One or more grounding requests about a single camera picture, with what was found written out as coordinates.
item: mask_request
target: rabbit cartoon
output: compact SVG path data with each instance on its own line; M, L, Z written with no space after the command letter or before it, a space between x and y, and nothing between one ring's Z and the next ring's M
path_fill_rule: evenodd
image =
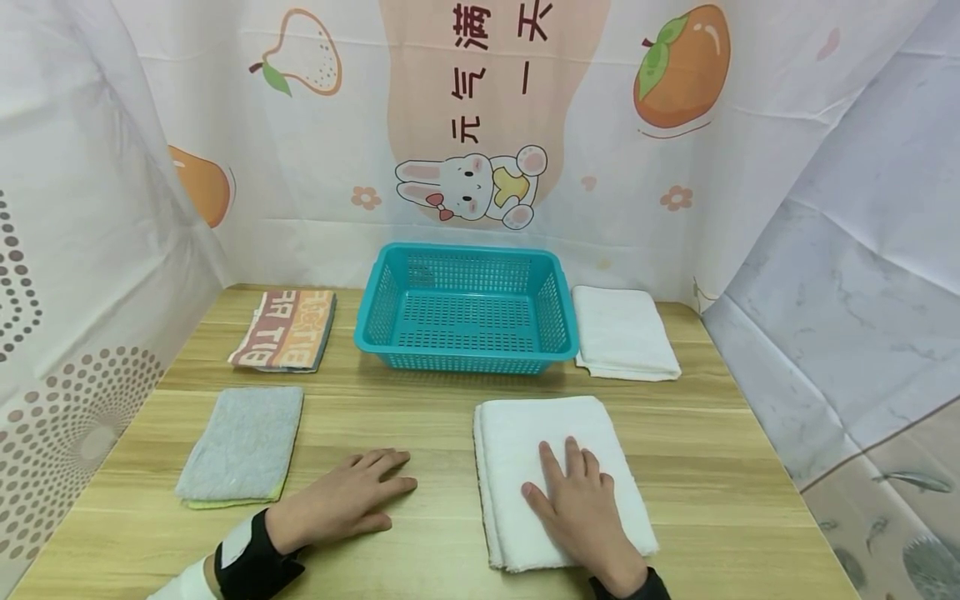
M490 217L523 229L534 219L537 177L544 171L546 151L540 146L524 146L516 156L407 160L396 168L396 191L408 202L437 208L441 221Z

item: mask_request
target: hand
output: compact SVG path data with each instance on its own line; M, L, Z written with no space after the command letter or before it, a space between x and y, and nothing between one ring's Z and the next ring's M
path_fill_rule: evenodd
M330 543L386 531L390 518L376 507L417 487L413 477L384 479L410 460L393 448L355 454L303 490L267 510L267 534L280 554L306 545Z
M521 491L547 535L570 558L600 580L608 592L626 598L643 587L647 563L627 539L613 499L613 478L600 472L597 457L566 439L566 470L550 444L540 442L540 461L550 498L529 481Z

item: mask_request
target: table surface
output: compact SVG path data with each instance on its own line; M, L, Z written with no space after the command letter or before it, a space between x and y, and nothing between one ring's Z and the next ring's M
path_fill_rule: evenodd
M411 450L405 472L420 480L390 507L392 531L308 554L283 598L589 597L580 569L489 569L471 428L483 400L579 395L610 412L660 542L651 563L675 600L856 598L689 308L659 305L684 370L676 382L590 378L572 363L540 377L393 371L353 344L359 291L338 292L318 372L234 370L227 356L263 289L232 288L217 300L14 600L143 598L259 510L191 511L173 490L217 394L263 385L306 391L285 493L372 447Z

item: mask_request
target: persimmon illustration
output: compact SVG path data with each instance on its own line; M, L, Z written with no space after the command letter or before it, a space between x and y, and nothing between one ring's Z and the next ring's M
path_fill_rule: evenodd
M705 4L670 20L657 40L643 40L646 56L634 81L640 118L673 129L716 104L730 68L730 29L718 7Z
M293 96L294 80L321 96L332 96L343 80L340 54L323 22L304 9L291 9L280 24L280 40L250 67L273 89Z
M176 146L168 146L177 167L180 184L206 224L217 227L230 206L230 181L215 162L193 156Z

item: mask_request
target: folded gray towel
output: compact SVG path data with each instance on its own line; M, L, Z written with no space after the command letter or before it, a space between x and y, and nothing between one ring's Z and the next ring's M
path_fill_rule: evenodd
M302 404L303 388L223 390L180 474L177 496L192 508L277 500Z

